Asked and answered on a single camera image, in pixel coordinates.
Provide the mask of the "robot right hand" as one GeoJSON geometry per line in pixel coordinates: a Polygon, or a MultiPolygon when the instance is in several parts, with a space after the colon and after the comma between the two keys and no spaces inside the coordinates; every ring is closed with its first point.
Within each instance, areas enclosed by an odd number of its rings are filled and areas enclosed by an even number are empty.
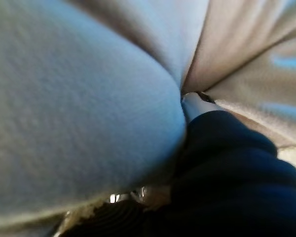
{"type": "Polygon", "coordinates": [[[187,140],[166,204],[106,203],[65,237],[296,237],[296,169],[206,94],[182,98],[187,140]]]}

